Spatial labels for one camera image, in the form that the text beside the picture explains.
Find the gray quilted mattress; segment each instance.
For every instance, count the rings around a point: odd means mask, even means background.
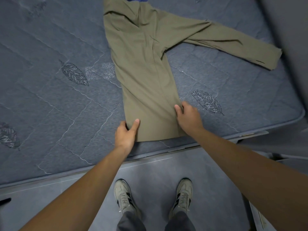
[[[256,0],[149,2],[273,43]],[[197,106],[204,127],[219,136],[304,115],[282,61],[267,71],[186,43],[167,56],[179,96]],[[124,112],[102,0],[0,0],[0,70],[0,184],[91,166],[112,150]],[[137,143],[128,159],[194,144],[189,137]]]

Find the forearm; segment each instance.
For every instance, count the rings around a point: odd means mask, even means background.
[[[308,228],[307,176],[204,129],[192,137],[277,230]]]
[[[115,148],[21,230],[88,230],[126,157]]]

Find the gray pants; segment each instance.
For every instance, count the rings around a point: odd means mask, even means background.
[[[118,223],[117,231],[145,231],[142,221],[132,212],[125,212]],[[178,212],[169,221],[165,231],[196,231],[185,212]]]

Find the sneaker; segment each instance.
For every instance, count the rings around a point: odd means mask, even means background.
[[[126,181],[119,179],[115,182],[114,185],[114,194],[116,202],[120,208],[119,212],[133,212],[141,219],[141,213],[136,204],[133,202],[131,196],[131,189]]]
[[[171,208],[171,211],[169,213],[169,220],[179,211],[183,211],[187,213],[188,208],[190,206],[191,200],[192,200],[192,181],[188,178],[184,178],[180,181],[177,190],[176,190],[176,200]]]

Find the floor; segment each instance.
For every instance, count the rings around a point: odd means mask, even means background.
[[[0,207],[0,230],[20,229],[84,173],[0,189],[0,200],[12,198]],[[193,182],[188,216],[197,230],[249,230],[241,193],[202,148],[124,163],[115,180],[128,182],[143,222],[151,231],[164,230],[177,184],[183,177]],[[120,217],[111,187],[90,230],[115,230]]]

